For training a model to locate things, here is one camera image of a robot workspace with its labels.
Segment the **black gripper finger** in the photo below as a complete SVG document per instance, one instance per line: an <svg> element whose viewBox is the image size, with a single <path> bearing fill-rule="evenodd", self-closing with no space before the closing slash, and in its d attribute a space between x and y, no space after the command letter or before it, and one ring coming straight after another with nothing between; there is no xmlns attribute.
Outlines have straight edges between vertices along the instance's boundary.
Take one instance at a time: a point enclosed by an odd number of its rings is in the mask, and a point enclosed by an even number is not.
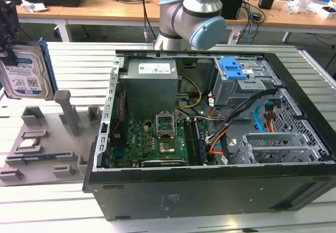
<svg viewBox="0 0 336 233"><path fill-rule="evenodd" d="M6 66L17 66L18 61L17 57L13 51L13 47L10 44L6 44L5 46L5 65Z"/></svg>

